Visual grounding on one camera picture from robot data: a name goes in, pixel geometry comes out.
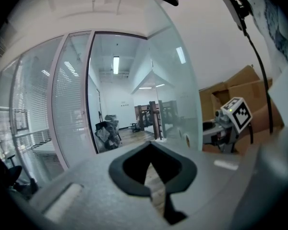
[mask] black cable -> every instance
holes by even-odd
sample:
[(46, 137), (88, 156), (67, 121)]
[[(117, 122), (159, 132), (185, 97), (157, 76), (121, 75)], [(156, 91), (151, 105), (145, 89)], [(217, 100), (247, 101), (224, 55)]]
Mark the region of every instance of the black cable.
[(269, 113), (269, 128), (270, 128), (270, 134), (273, 133), (273, 118), (272, 118), (272, 107), (271, 107), (271, 99), (270, 99), (270, 96), (269, 96), (269, 93), (268, 93), (268, 90), (269, 90), (269, 85), (268, 85), (268, 80), (267, 80), (267, 76), (265, 74), (265, 70), (264, 70), (264, 65), (263, 65), (263, 62), (261, 61), (261, 58), (253, 44), (253, 42), (251, 41), (251, 38), (250, 38), (250, 35), (248, 33), (246, 33), (246, 37), (248, 38), (251, 46), (253, 47), (254, 51), (255, 51), (255, 54), (257, 56), (257, 59), (259, 61), (259, 65), (260, 65), (260, 68), (261, 68), (261, 72), (263, 73), (263, 78), (264, 78), (264, 88), (265, 88), (265, 95), (266, 95), (266, 98), (267, 98), (267, 105), (268, 105), (268, 113)]
[(248, 127), (249, 127), (249, 132), (250, 132), (251, 144), (253, 144), (254, 135), (253, 135), (253, 127), (252, 127), (251, 123), (249, 123)]

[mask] wooden floor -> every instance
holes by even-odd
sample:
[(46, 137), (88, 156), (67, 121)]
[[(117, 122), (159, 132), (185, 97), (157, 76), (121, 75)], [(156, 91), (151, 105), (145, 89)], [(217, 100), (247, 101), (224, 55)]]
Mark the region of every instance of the wooden floor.
[[(120, 138), (122, 146), (127, 146), (137, 142), (155, 140), (152, 133), (145, 131), (133, 133), (130, 129), (120, 130)], [(146, 172), (146, 180), (144, 185), (147, 186), (151, 191), (153, 206), (163, 216), (165, 205), (165, 186), (152, 164), (149, 165)]]

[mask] ceiling light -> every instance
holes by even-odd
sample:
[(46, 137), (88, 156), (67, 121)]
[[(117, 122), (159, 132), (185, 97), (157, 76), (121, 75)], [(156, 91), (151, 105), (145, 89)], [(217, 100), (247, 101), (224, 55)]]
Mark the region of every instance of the ceiling light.
[(113, 57), (113, 73), (114, 74), (119, 73), (119, 63), (120, 63), (120, 57), (119, 56)]
[(75, 71), (75, 69), (72, 67), (72, 65), (69, 63), (69, 61), (64, 61), (64, 64), (67, 66), (68, 70), (72, 72), (72, 74), (76, 77), (78, 77), (78, 73)]
[(186, 59), (184, 58), (183, 50), (181, 47), (176, 48), (177, 54), (179, 56), (180, 62), (182, 64), (186, 63)]
[(42, 73), (44, 73), (46, 76), (50, 76), (50, 73), (47, 72), (46, 70), (42, 70)]

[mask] fluorescent light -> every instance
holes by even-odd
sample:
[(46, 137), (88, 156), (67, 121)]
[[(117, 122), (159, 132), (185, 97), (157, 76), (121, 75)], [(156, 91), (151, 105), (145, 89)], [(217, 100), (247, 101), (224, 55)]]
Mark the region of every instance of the fluorescent light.
[(119, 73), (119, 63), (120, 63), (120, 57), (118, 56), (113, 57), (113, 73), (114, 74)]
[(47, 72), (46, 70), (42, 70), (42, 73), (44, 73), (46, 76), (50, 76), (50, 73)]
[(176, 48), (177, 54), (179, 56), (180, 62), (182, 64), (186, 63), (186, 59), (184, 58), (183, 50), (181, 47)]
[(72, 65), (69, 63), (69, 61), (64, 61), (64, 64), (67, 66), (68, 70), (72, 72), (72, 74), (76, 77), (78, 77), (78, 73), (75, 71), (75, 69), (72, 67)]

